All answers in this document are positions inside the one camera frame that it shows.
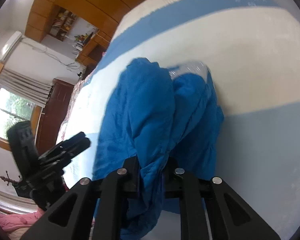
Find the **pink knitted sleeve forearm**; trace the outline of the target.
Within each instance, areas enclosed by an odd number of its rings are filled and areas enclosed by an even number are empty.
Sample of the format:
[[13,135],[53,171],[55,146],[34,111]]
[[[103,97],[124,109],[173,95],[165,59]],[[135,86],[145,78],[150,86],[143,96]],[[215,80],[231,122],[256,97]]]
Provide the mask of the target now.
[[0,213],[0,226],[10,239],[21,239],[22,235],[45,213],[38,208],[36,212],[26,214]]

